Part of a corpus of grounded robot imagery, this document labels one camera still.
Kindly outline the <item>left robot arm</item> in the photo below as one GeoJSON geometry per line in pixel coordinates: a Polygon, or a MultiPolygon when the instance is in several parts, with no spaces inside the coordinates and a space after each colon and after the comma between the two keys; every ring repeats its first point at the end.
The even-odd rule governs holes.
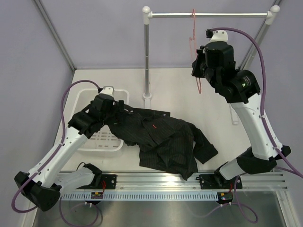
{"type": "Polygon", "coordinates": [[[35,208],[48,211],[65,194],[80,187],[95,189],[101,185],[102,171],[93,164],[59,177],[58,174],[73,154],[105,125],[123,125],[131,114],[123,100],[98,94],[81,111],[75,113],[63,129],[61,140],[28,172],[18,172],[14,178],[18,191],[35,208]]]}

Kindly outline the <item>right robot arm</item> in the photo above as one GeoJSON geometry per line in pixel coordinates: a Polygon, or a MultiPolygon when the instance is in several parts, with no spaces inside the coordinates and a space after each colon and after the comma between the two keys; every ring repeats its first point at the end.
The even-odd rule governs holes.
{"type": "Polygon", "coordinates": [[[238,70],[234,61],[234,49],[225,41],[215,41],[196,50],[192,63],[192,76],[205,78],[215,92],[223,96],[237,113],[250,141],[250,147],[216,169],[212,181],[224,188],[235,177],[243,174],[270,172],[281,159],[276,149],[284,156],[291,153],[289,146],[270,139],[264,124],[265,112],[261,110],[260,87],[249,70],[238,70]]]}

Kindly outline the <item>pink wire hanger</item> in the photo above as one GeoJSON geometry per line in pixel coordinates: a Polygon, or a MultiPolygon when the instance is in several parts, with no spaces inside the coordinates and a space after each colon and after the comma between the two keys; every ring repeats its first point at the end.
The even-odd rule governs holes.
{"type": "MultiPolygon", "coordinates": [[[[194,59],[197,57],[196,49],[197,49],[197,43],[196,43],[196,11],[195,9],[192,9],[191,17],[193,19],[193,29],[192,29],[192,36],[189,38],[189,47],[190,47],[190,56],[191,60],[194,61],[194,59]]],[[[201,79],[196,78],[196,85],[198,89],[198,93],[202,93],[202,85],[201,85],[201,79]]]]}

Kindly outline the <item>black pinstriped shirt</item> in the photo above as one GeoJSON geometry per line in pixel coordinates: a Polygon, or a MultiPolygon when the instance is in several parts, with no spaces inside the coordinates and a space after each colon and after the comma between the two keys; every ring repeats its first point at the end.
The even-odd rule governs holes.
{"type": "Polygon", "coordinates": [[[187,180],[198,172],[197,161],[205,164],[218,154],[194,124],[173,118],[169,112],[125,105],[122,122],[108,126],[128,146],[139,146],[139,165],[187,180]]]}

